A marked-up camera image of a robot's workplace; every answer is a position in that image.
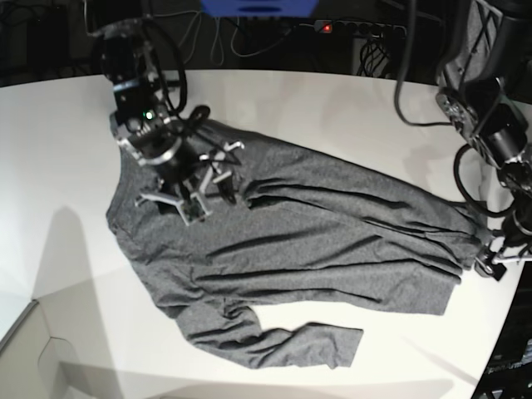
shirt sleeve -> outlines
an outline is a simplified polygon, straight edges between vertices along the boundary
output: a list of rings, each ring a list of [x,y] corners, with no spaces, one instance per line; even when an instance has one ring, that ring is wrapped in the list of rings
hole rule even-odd
[[[164,246],[149,255],[126,231],[111,229],[156,307],[177,322],[195,347],[249,368],[351,366],[362,330],[309,323],[295,331],[262,331],[243,302],[197,287],[186,272],[188,257]]]
[[[310,323],[295,331],[262,331],[253,310],[210,298],[191,304],[176,319],[194,346],[249,368],[349,367],[362,331]]]

black cable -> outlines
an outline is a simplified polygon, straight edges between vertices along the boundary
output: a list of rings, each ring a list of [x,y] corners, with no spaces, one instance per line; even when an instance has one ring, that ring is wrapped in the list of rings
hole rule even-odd
[[[405,53],[401,61],[401,66],[399,67],[399,73],[397,74],[397,84],[395,94],[393,96],[393,105],[396,108],[396,113],[399,118],[409,126],[418,126],[418,127],[432,127],[432,126],[451,126],[450,122],[432,122],[432,123],[416,123],[410,122],[401,111],[401,89],[402,85],[406,80],[406,75],[410,69],[410,61],[412,52],[414,49],[414,39],[416,37],[416,11],[417,11],[417,0],[410,0],[408,7],[408,33],[406,35],[406,45]]]
[[[160,71],[158,70],[157,73],[161,73],[160,80],[163,86],[163,93],[165,94],[166,100],[169,102],[169,106],[172,107],[173,109],[172,111],[177,116],[184,110],[184,108],[186,107],[186,102],[188,101],[188,98],[189,98],[189,87],[186,81],[185,64],[183,63],[183,57],[181,56],[180,49],[177,47],[175,42],[172,40],[172,37],[158,23],[156,23],[155,21],[152,21],[151,19],[145,19],[144,24],[147,27],[150,27],[153,30],[155,30],[159,34],[159,36],[161,36],[164,39],[167,46],[170,47],[172,51],[175,65],[177,66],[177,73],[180,79],[180,102],[177,107],[174,107],[171,103],[168,86],[166,85],[164,75],[162,75],[162,70],[160,68],[160,65],[158,68]]]
[[[375,76],[375,72],[377,72],[377,69],[379,68],[380,65],[382,65],[382,63],[384,62],[384,60],[387,59],[387,56],[386,54],[382,53],[382,57],[381,59],[379,60],[379,62],[372,68],[372,77]]]
[[[482,24],[482,29],[480,30],[478,36],[475,39],[475,43],[473,44],[473,47],[471,48],[470,54],[467,57],[467,61],[465,61],[464,71],[462,72],[462,76],[460,78],[460,84],[458,85],[458,91],[461,91],[462,87],[464,86],[464,83],[466,81],[467,71],[469,70],[469,66],[471,64],[471,61],[473,60],[473,55],[476,54],[476,48],[479,46],[480,40],[482,40],[482,37],[484,36],[485,32],[487,31],[488,24],[490,23],[491,18],[493,18],[493,13],[492,12],[490,12],[490,14],[488,14],[488,17],[486,18],[485,23]]]
[[[249,33],[246,32],[246,30],[244,28],[242,28],[238,23],[233,21],[231,18],[223,17],[222,19],[224,21],[229,22],[234,27],[236,27],[239,30],[239,32],[242,33],[246,37],[247,40],[251,40],[251,35],[249,35]]]
[[[155,15],[155,8],[153,6],[153,0],[148,0],[148,10],[150,15],[153,17]]]
[[[467,192],[466,188],[462,184],[462,180],[460,177],[460,165],[461,165],[462,158],[464,157],[466,152],[469,150],[472,150],[472,147],[469,144],[466,144],[463,147],[461,147],[456,153],[455,162],[453,164],[453,175],[455,177],[456,187],[458,187],[460,194],[462,194],[467,204],[471,205],[471,207],[475,211],[485,216],[488,216],[490,218],[502,218],[502,217],[505,217],[511,214],[514,211],[515,202],[512,203],[512,205],[507,209],[501,210],[500,212],[493,212],[492,210],[489,210],[486,207],[482,206],[478,201],[473,199],[473,197],[471,197],[470,194]]]

dark background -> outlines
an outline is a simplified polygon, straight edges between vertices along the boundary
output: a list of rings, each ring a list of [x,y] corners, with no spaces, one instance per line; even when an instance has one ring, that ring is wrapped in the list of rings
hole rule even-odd
[[[440,18],[449,19],[446,8],[453,8],[457,0],[420,0],[420,11]],[[344,18],[347,21],[365,22],[364,29],[377,29],[372,22],[406,26],[406,14],[401,10],[404,0],[322,0],[309,19],[293,18],[241,18],[241,29],[235,38],[239,52],[256,52],[279,40],[289,29],[293,32],[271,51],[256,57],[241,58],[230,49],[230,40],[235,32],[236,18],[220,21],[220,35],[224,47],[224,65],[216,66],[210,60],[216,25],[213,18],[203,14],[199,27],[194,55],[187,63],[187,69],[266,69],[282,71],[314,71],[321,73],[355,74],[359,65],[359,52],[367,40],[367,33],[354,33],[335,24],[331,34],[315,32],[301,23],[314,24],[316,19]],[[30,81],[57,79],[69,76],[83,76],[101,73],[99,49],[95,40],[86,35],[83,3],[81,0],[21,0],[18,5],[36,6],[18,9],[6,14],[0,10],[0,86],[10,86]],[[8,2],[0,2],[2,9]],[[200,10],[199,0],[153,0],[155,15],[173,12]],[[39,23],[31,20],[36,13]],[[180,42],[189,27],[194,14],[176,17],[158,17],[162,25],[176,42]],[[436,64],[444,46],[446,24],[431,19],[418,18],[416,51],[409,80],[434,83]],[[196,24],[181,50],[188,57],[193,50]],[[404,32],[388,35],[388,50],[394,68],[401,60]],[[164,69],[175,69],[170,52],[155,40],[160,49]],[[220,59],[216,47],[215,61]]]

white table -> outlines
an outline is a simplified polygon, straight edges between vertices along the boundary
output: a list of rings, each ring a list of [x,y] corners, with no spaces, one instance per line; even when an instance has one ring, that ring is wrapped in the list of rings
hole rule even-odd
[[[350,160],[462,200],[451,165],[461,138],[447,127],[403,125],[393,81],[278,71],[192,71],[189,110],[211,106],[229,125]],[[436,88],[405,85],[413,120],[441,120]],[[351,368],[248,370],[190,346],[151,304],[107,230],[119,176],[102,76],[0,90],[2,254],[34,298],[53,337],[74,347],[72,385],[97,397],[469,398],[485,368],[520,278],[466,273],[445,316],[370,312],[340,303],[259,307],[263,328],[307,321],[363,328]],[[530,108],[525,107],[532,116]],[[479,179],[472,163],[472,179]]]

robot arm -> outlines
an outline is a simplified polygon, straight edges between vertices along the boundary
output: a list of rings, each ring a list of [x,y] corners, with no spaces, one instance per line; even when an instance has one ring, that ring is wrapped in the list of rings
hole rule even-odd
[[[156,189],[139,193],[135,203],[156,202],[161,213],[177,213],[188,226],[212,214],[206,196],[210,186],[229,204],[236,203],[233,174],[240,162],[234,151],[243,145],[215,143],[199,131],[210,114],[207,106],[196,107],[188,119],[181,117],[187,102],[187,81],[179,48],[155,22],[142,17],[139,7],[133,4],[131,8],[129,1],[120,7],[120,2],[95,0],[96,14],[106,19],[94,18],[96,29],[87,29],[103,41],[101,68],[113,84],[117,108],[111,115],[111,131],[122,150],[158,175]],[[127,14],[114,12],[121,9]],[[153,32],[173,52],[178,81],[168,81],[161,70],[150,39]],[[170,99],[171,88],[180,91],[177,106]],[[198,153],[190,144],[192,136],[211,150]]]
[[[494,251],[488,244],[476,265],[483,274],[500,278],[505,271],[502,265],[527,259],[532,245],[529,124],[505,94],[532,34],[532,3],[473,0],[460,2],[459,7],[451,48],[441,63],[436,101],[467,143],[456,156],[458,188],[479,212],[505,218],[496,234],[504,238],[502,247]],[[508,209],[489,211],[464,189],[458,166],[469,149],[497,169],[501,185],[514,197]],[[505,257],[506,249],[523,246],[520,256]]]
[[[139,165],[152,167],[159,176],[158,190],[140,193],[137,204],[155,201],[161,212],[171,207],[187,225],[211,214],[205,195],[211,185],[228,204],[234,204],[232,176],[239,160],[233,151],[243,146],[214,143],[201,135],[200,127],[209,117],[206,106],[197,107],[187,120],[180,116],[186,105],[187,84],[180,52],[172,39],[149,18],[142,17],[139,2],[88,2],[87,31],[104,41],[102,69],[114,86],[117,111],[111,116],[113,136]],[[88,4],[94,6],[96,17],[91,18]],[[532,2],[467,0],[458,4],[451,47],[441,62],[441,89],[436,100],[467,143],[455,162],[459,189],[479,212],[505,218],[496,234],[504,238],[502,248],[494,251],[488,244],[476,265],[482,274],[501,278],[504,264],[527,259],[532,248],[532,150],[525,134],[528,123],[505,94],[524,52],[525,39],[532,33]],[[415,23],[416,10],[412,13],[412,9],[411,23]],[[152,32],[161,35],[172,50],[178,81],[165,79],[150,40]],[[180,91],[178,106],[170,100],[172,87]],[[199,154],[190,144],[192,136],[212,150]],[[467,194],[458,166],[469,149],[476,150],[497,169],[500,183],[515,198],[510,208],[491,212]],[[523,246],[518,257],[505,257],[506,249]]]

